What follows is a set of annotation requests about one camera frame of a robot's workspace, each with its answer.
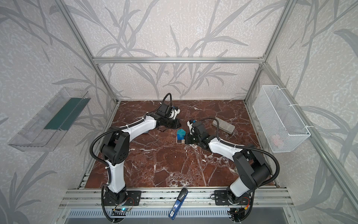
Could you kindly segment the teal triangular roof block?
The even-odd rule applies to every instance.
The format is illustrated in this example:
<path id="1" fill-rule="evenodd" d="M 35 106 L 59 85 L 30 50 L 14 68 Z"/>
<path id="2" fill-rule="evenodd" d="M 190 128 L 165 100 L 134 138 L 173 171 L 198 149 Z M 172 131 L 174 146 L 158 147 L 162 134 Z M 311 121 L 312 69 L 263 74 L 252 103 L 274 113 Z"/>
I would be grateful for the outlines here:
<path id="1" fill-rule="evenodd" d="M 183 130 L 183 129 L 179 129 L 179 130 L 177 131 L 177 136 L 178 136 L 178 135 L 181 137 L 181 140 L 183 140 L 184 137 L 185 137 L 185 135 L 186 135 L 186 131 Z"/>

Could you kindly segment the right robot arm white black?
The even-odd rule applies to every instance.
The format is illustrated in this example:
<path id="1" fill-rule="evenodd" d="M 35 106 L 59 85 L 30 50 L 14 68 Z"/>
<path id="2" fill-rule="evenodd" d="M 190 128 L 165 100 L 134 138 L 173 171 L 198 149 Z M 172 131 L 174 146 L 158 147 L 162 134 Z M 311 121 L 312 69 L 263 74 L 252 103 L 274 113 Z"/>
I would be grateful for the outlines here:
<path id="1" fill-rule="evenodd" d="M 189 133 L 184 137 L 186 144 L 197 145 L 235 163 L 239 177 L 227 187 L 231 203 L 236 203 L 245 193 L 254 192 L 278 177 L 280 164 L 271 153 L 255 147 L 236 145 L 221 139 L 219 135 L 210 135 L 202 121 L 190 120 L 187 125 Z"/>

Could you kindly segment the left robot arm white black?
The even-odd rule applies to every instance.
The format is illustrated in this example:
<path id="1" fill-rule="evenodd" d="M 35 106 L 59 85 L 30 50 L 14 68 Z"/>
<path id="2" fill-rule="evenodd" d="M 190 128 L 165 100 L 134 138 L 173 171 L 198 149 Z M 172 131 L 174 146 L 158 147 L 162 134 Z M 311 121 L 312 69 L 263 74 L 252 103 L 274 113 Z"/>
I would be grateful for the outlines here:
<path id="1" fill-rule="evenodd" d="M 162 103 L 157 110 L 147 113 L 140 120 L 110 128 L 93 140 L 89 153 L 107 169 L 108 184 L 105 189 L 108 195 L 119 200 L 126 194 L 124 163 L 129 155 L 130 142 L 159 127 L 174 130 L 180 128 L 179 113 L 178 107 Z"/>

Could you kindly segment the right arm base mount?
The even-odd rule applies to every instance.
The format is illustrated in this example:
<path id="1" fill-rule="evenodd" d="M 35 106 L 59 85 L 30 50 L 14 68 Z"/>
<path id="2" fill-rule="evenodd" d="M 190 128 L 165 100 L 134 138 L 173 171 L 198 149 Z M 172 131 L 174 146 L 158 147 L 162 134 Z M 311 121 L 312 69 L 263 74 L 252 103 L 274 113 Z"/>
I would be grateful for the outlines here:
<path id="1" fill-rule="evenodd" d="M 248 194 L 246 192 L 242 196 L 237 197 L 233 193 L 230 193 L 226 190 L 214 191 L 215 205 L 247 206 L 250 204 L 251 199 L 252 199 L 251 194 Z"/>

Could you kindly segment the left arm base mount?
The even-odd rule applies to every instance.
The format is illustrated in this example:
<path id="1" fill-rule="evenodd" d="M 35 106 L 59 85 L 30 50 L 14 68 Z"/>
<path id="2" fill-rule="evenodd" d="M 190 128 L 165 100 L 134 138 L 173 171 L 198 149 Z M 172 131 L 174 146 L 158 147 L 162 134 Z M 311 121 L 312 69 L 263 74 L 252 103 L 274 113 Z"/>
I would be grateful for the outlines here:
<path id="1" fill-rule="evenodd" d="M 125 205 L 125 206 L 139 206 L 141 199 L 140 190 L 130 190 L 130 191 L 121 191 L 117 194 L 113 192 L 104 191 L 102 197 L 104 206 L 115 206 L 115 205 Z"/>

